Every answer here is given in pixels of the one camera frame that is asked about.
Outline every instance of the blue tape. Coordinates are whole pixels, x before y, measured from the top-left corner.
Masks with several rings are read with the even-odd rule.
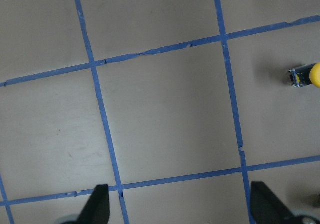
[[[250,182],[249,182],[249,176],[248,176],[246,155],[245,155],[245,152],[242,150],[244,142],[243,142],[243,137],[242,137],[239,109],[238,109],[237,96],[236,96],[236,89],[234,87],[235,83],[234,83],[234,79],[233,79],[234,77],[233,77],[233,72],[232,72],[230,52],[229,52],[228,41],[227,41],[228,36],[226,34],[226,27],[225,27],[225,21],[223,18],[224,14],[223,14],[223,10],[222,10],[221,0],[214,0],[214,1],[215,1],[216,15],[217,15],[217,19],[218,19],[221,40],[222,40],[221,44],[223,47],[222,50],[223,50],[223,55],[224,55],[226,76],[227,76],[228,86],[229,86],[229,93],[230,93],[230,99],[231,99],[231,106],[232,106],[232,113],[233,113],[233,120],[234,120],[234,126],[235,126],[237,145],[238,145],[238,150],[239,150],[240,160],[241,160],[242,178],[243,178],[246,204],[247,204],[247,209],[248,209],[248,216],[249,216],[250,223],[254,224],[255,221],[254,221],[254,219],[251,215],[251,211],[250,211]]]
[[[259,33],[264,33],[264,32],[269,32],[269,31],[274,31],[274,30],[278,30],[278,29],[289,28],[289,27],[293,27],[293,26],[304,25],[304,24],[319,22],[319,21],[320,21],[320,16],[311,16],[311,17],[299,19],[299,20],[294,21],[292,23],[282,22],[282,23],[277,23],[277,24],[266,25],[263,27],[247,29],[247,30],[243,30],[243,31],[239,31],[239,32],[233,32],[230,34],[225,34],[225,35],[223,35],[223,37],[225,39],[235,39],[235,38],[245,37],[245,36],[249,36],[249,35],[254,35],[254,34],[259,34]],[[199,46],[199,45],[203,45],[203,44],[207,44],[207,43],[219,42],[221,40],[222,39],[221,39],[220,35],[212,36],[212,37],[208,37],[208,38],[196,39],[193,41],[169,45],[169,46],[156,48],[156,49],[151,49],[151,50],[148,50],[148,51],[142,52],[142,53],[125,54],[125,55],[121,55],[121,56],[117,56],[117,57],[107,58],[107,59],[95,62],[95,64],[91,64],[91,65],[92,66],[102,66],[102,65],[105,65],[106,63],[122,62],[122,61],[130,60],[130,59],[142,56],[142,55],[155,55],[158,53],[175,51],[175,50],[184,49],[187,47],[195,47],[195,46]],[[72,67],[52,70],[52,71],[48,71],[48,72],[44,72],[44,73],[28,75],[25,77],[9,79],[6,82],[0,83],[0,87],[5,87],[7,85],[27,82],[27,81],[31,81],[31,80],[46,78],[46,77],[51,77],[51,76],[55,76],[55,75],[79,71],[79,70],[88,69],[88,68],[90,68],[90,64],[86,63],[86,64],[80,64],[80,65],[76,65],[76,66],[72,66]]]
[[[8,215],[10,224],[15,224],[14,216],[12,215],[10,204],[8,203],[8,197],[7,197],[5,185],[4,185],[4,182],[2,180],[1,174],[0,174],[0,191],[1,191],[1,194],[2,194],[2,198],[3,198],[2,204],[3,204],[3,206],[5,206],[6,213]]]
[[[82,5],[81,5],[81,1],[80,0],[74,0],[77,12],[78,12],[78,17],[79,17],[79,22],[80,22],[80,26],[81,26],[81,31],[82,31],[82,36],[83,36],[83,40],[84,40],[84,44],[86,47],[86,53],[88,54],[88,58],[89,58],[89,62],[90,63],[94,63],[95,62],[95,58],[94,58],[94,54],[92,52],[92,48],[91,48],[91,44],[90,44],[90,40],[88,37],[88,33],[87,33],[87,26],[86,26],[86,20],[85,20],[85,15],[84,15],[84,11],[82,9]]]
[[[278,168],[278,167],[285,167],[291,165],[297,165],[302,163],[311,163],[311,162],[318,162],[320,161],[320,155],[312,156],[312,157],[304,157],[304,158],[296,158],[284,161],[277,161],[271,163],[264,163],[264,164],[257,164],[248,166],[249,171],[256,171],[262,169],[269,169],[269,168]]]
[[[124,195],[123,195],[123,187],[122,187],[122,183],[121,183],[115,148],[114,148],[114,144],[112,141],[112,136],[111,136],[111,132],[110,132],[110,127],[109,127],[107,112],[105,109],[105,104],[103,102],[104,100],[102,97],[100,81],[99,81],[99,76],[98,76],[98,72],[97,72],[97,64],[96,64],[95,58],[93,56],[94,54],[93,54],[90,40],[89,40],[88,33],[87,33],[86,20],[84,18],[85,15],[84,15],[84,11],[82,9],[81,0],[75,0],[75,2],[76,2],[75,5],[76,5],[77,12],[78,12],[78,17],[79,17],[79,22],[81,25],[82,36],[83,36],[84,44],[86,47],[86,52],[87,52],[87,55],[89,58],[89,62],[91,64],[91,72],[92,72],[92,77],[93,77],[94,86],[95,86],[94,88],[95,88],[96,98],[97,98],[97,101],[99,104],[103,127],[104,127],[104,131],[105,131],[106,139],[107,139],[107,144],[109,147],[114,177],[115,177],[117,189],[119,192],[119,199],[120,199],[120,205],[121,205],[121,209],[122,209],[122,215],[123,215],[124,223],[130,224],[128,212],[127,212],[127,207],[126,207],[126,203],[125,203],[125,199],[124,199]]]
[[[244,156],[240,156],[240,157],[241,157],[242,162],[246,161]],[[286,167],[286,166],[291,166],[291,165],[298,165],[298,164],[303,164],[303,163],[311,163],[311,162],[319,162],[319,161],[320,161],[320,155],[316,155],[316,156],[289,159],[289,160],[277,161],[277,162],[271,162],[271,163],[250,165],[250,166],[247,166],[247,170],[249,172],[251,172],[251,171],[256,171],[256,170],[264,170],[264,169],[277,168],[277,167]],[[188,181],[188,180],[201,179],[201,178],[210,178],[210,177],[223,176],[223,175],[240,173],[240,172],[242,172],[241,167],[224,169],[224,170],[217,170],[217,171],[211,171],[211,172],[205,172],[205,173],[189,174],[189,175],[183,175],[183,176],[177,176],[177,177],[162,178],[162,179],[155,179],[155,180],[149,180],[149,181],[123,184],[122,189],[140,188],[140,187],[153,186],[153,185],[159,185],[159,184],[174,183],[174,182]],[[0,180],[0,189],[1,190],[3,189],[3,184],[1,185],[1,180]],[[39,197],[16,199],[16,200],[7,201],[7,202],[2,201],[2,202],[0,202],[0,206],[5,206],[7,204],[14,205],[14,204],[21,204],[21,203],[45,201],[45,200],[51,200],[51,199],[89,195],[92,193],[92,191],[93,191],[93,189],[87,189],[87,190],[82,190],[80,192],[72,191],[72,192],[44,195],[44,196],[39,196]],[[118,191],[117,185],[109,186],[109,191],[110,192]]]
[[[278,29],[290,28],[294,26],[299,26],[299,25],[314,23],[319,21],[320,21],[320,16],[316,15],[316,16],[301,18],[291,23],[282,22],[282,23],[266,25],[258,28],[252,28],[252,29],[247,29],[243,31],[229,33],[227,35],[227,38],[228,39],[240,38],[240,37],[245,37],[245,36],[254,35],[258,33],[265,33],[265,32],[275,31]]]
[[[121,55],[121,56],[117,56],[117,57],[107,58],[107,59],[105,59],[105,62],[106,63],[117,63],[117,62],[130,60],[133,58],[137,58],[139,56],[155,55],[158,53],[166,53],[166,52],[184,49],[187,47],[196,47],[196,46],[207,44],[207,43],[218,42],[220,40],[221,40],[220,35],[212,36],[212,37],[208,37],[208,38],[201,38],[201,39],[192,40],[192,41],[188,41],[188,42],[184,42],[184,43],[178,43],[178,44],[174,44],[174,45],[169,45],[169,46],[165,46],[165,47],[161,47],[161,48],[150,49],[150,50],[142,52],[142,53],[131,53],[131,54],[125,54],[125,55]]]
[[[115,182],[118,187],[122,215],[123,215],[124,223],[129,224],[130,222],[129,222],[128,212],[127,212],[127,207],[126,207],[126,203],[125,203],[124,196],[123,196],[123,186],[121,183],[121,177],[120,177],[120,173],[119,173],[114,143],[113,143],[111,132],[110,132],[110,126],[109,126],[109,122],[108,122],[107,112],[105,109],[105,104],[103,102],[104,99],[103,99],[102,92],[101,92],[98,71],[97,71],[96,67],[92,67],[91,71],[92,71],[92,76],[94,78],[93,81],[94,81],[94,86],[95,86],[96,98],[98,100],[101,118],[102,118],[102,122],[103,122],[103,127],[104,127],[104,131],[105,131],[105,136],[106,136],[107,144],[109,147],[110,158],[111,158],[111,162],[112,162]]]
[[[110,192],[117,191],[117,190],[118,190],[117,186],[109,186]],[[90,195],[93,191],[94,189],[86,189],[80,192],[72,191],[72,192],[66,192],[66,193],[43,195],[38,197],[21,198],[21,199],[8,201],[7,203],[9,205],[15,205],[15,204],[21,204],[21,203],[32,203],[32,202],[46,201],[46,200],[52,200],[52,199],[77,197],[77,196],[83,196],[83,195]]]
[[[20,77],[20,78],[13,78],[13,79],[7,80],[6,82],[0,83],[0,87],[5,87],[8,85],[17,84],[17,83],[28,82],[28,81],[32,81],[32,80],[36,80],[36,79],[41,79],[41,78],[48,78],[48,77],[52,77],[52,76],[56,76],[56,75],[60,75],[60,74],[65,74],[65,73],[71,73],[71,72],[75,72],[75,71],[80,71],[80,70],[84,70],[84,69],[88,69],[88,68],[91,68],[90,64],[84,63],[84,64],[79,64],[79,65],[75,65],[75,66],[71,66],[71,67],[51,70],[51,71],[47,71],[47,72],[43,72],[43,73],[32,74],[32,75],[28,75],[28,76],[24,76],[24,77]]]
[[[201,178],[211,178],[211,177],[228,175],[228,174],[239,173],[239,172],[241,172],[241,168],[230,168],[230,169],[217,170],[212,172],[196,173],[196,174],[189,174],[189,175],[170,177],[170,178],[161,178],[161,179],[142,181],[137,183],[128,183],[128,184],[124,184],[123,188],[124,189],[140,188],[140,187],[153,186],[153,185],[159,185],[159,184],[165,184],[165,183],[175,183],[175,182],[188,181],[188,180],[201,179]]]

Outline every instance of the black plastic part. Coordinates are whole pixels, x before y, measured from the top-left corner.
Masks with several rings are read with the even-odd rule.
[[[256,224],[306,224],[304,218],[314,223],[320,221],[309,216],[295,216],[264,182],[251,183],[251,213]]]
[[[296,77],[294,77],[292,74],[290,75],[290,79],[291,81],[293,81],[293,84],[298,87],[304,87],[312,84],[310,80],[310,72],[314,66],[315,66],[315,63],[303,65],[301,67],[291,69],[291,70],[294,70],[294,74],[299,77],[299,81],[298,81]]]
[[[62,224],[107,224],[110,218],[108,184],[97,185],[76,221]]]
[[[320,208],[320,194],[317,195],[316,200],[313,204],[315,208]]]

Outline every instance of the yellow object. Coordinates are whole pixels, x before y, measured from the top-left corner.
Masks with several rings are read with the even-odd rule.
[[[297,82],[300,83],[300,78],[297,74],[295,75],[295,78],[296,78]]]
[[[314,86],[320,88],[320,63],[313,66],[309,78]]]

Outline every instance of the floor tile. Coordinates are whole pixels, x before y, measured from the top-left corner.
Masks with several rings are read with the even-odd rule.
[[[109,194],[109,224],[123,224],[118,193],[110,192]],[[77,218],[88,198],[89,195],[85,195],[13,205],[14,221],[16,224],[60,224],[70,218]]]
[[[248,164],[320,154],[320,92],[286,83],[288,69],[320,61],[320,24],[229,42]]]
[[[99,68],[122,182],[240,165],[219,43]]]
[[[124,191],[132,224],[248,224],[241,174]]]
[[[320,209],[313,207],[320,193],[320,163],[249,172],[251,181],[264,181],[296,214],[309,214],[320,219]]]
[[[0,207],[0,223],[1,224],[10,224],[5,207]]]
[[[88,62],[74,0],[0,0],[0,82]]]
[[[214,0],[82,0],[96,59],[219,34]]]
[[[115,184],[89,70],[7,86],[0,95],[9,199]]]
[[[319,15],[320,0],[221,0],[227,32]]]

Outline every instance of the small robot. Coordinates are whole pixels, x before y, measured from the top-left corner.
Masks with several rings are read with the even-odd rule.
[[[320,63],[289,69],[289,73],[293,87],[304,87],[313,84],[320,88]]]

